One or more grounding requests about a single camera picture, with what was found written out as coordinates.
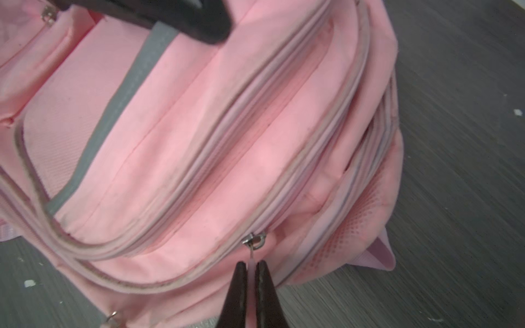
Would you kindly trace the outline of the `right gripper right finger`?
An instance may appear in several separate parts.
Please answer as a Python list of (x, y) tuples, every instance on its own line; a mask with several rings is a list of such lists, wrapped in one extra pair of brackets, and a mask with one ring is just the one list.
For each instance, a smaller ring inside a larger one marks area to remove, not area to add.
[(271, 272), (263, 260), (256, 266), (255, 295), (257, 328), (290, 328), (280, 305)]

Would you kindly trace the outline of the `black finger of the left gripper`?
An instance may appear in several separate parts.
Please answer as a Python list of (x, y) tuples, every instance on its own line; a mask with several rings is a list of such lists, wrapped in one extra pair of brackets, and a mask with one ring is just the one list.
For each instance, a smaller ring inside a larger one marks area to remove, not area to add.
[(64, 0), (50, 4), (61, 11), (77, 5), (149, 30), (163, 23), (208, 45), (224, 42), (232, 31), (228, 6), (220, 0)]

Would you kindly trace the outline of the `pink school backpack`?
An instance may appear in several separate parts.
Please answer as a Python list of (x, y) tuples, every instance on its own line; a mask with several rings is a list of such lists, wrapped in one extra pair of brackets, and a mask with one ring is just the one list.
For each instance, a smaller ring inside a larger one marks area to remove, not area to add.
[(219, 316), (274, 286), (395, 267), (403, 137), (382, 1), (224, 1), (216, 45), (77, 5), (1, 2), (1, 240), (21, 236), (106, 327)]

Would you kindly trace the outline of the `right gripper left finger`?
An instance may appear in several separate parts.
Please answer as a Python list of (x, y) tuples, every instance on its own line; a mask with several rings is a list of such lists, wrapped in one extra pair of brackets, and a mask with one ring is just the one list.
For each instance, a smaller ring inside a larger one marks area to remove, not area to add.
[(245, 328), (247, 312), (247, 265), (238, 262), (215, 328)]

